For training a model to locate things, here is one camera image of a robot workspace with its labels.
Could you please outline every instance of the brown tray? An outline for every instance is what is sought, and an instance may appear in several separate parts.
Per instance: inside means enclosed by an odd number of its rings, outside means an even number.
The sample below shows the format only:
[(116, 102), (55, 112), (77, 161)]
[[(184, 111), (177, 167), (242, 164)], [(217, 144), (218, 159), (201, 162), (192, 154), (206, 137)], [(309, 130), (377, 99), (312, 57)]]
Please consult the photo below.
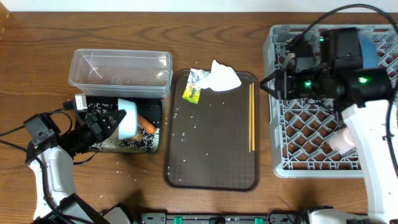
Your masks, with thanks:
[(182, 98), (190, 71), (176, 75), (170, 104), (164, 180), (171, 187), (247, 192), (259, 183), (259, 126), (249, 152), (249, 84), (254, 83), (259, 123), (259, 82), (238, 72), (242, 85), (229, 91), (201, 90), (198, 104)]

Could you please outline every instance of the chopsticks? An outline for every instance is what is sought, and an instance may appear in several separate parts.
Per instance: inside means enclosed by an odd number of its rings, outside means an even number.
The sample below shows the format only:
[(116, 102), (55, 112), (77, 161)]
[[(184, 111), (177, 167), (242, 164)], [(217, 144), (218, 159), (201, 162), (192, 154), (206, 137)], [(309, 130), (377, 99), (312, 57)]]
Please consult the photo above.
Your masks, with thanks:
[(249, 85), (249, 152), (255, 151), (254, 83)]

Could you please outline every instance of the yellow snack packet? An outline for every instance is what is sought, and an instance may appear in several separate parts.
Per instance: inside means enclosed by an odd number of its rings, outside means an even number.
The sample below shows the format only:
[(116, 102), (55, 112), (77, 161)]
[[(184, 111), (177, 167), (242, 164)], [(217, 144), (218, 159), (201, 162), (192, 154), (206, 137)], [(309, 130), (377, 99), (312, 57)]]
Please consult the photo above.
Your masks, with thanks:
[(210, 72), (206, 72), (202, 69), (191, 68), (182, 98), (191, 103), (198, 104), (201, 88), (197, 83), (206, 78), (209, 74)]

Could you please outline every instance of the green tape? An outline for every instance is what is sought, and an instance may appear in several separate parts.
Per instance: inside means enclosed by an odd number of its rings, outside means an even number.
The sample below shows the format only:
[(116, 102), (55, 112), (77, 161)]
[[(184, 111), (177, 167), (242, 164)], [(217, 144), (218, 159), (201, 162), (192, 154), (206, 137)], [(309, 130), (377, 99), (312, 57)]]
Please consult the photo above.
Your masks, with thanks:
[(263, 223), (263, 220), (262, 220), (262, 218), (255, 218), (254, 219), (254, 224), (262, 224)]
[(174, 217), (174, 224), (182, 224), (182, 217)]

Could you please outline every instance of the green light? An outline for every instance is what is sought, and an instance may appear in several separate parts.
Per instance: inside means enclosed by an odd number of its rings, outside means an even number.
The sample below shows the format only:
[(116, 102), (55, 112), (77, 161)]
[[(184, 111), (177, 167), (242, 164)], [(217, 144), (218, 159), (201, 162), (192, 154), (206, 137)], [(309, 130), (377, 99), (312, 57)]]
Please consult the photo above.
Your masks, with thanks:
[(362, 83), (362, 84), (365, 84), (365, 83), (368, 81), (368, 79), (367, 79), (367, 78), (364, 78), (364, 77), (359, 77), (358, 80), (359, 80), (359, 82)]
[(310, 88), (311, 84), (312, 84), (311, 81), (304, 82), (306, 88)]

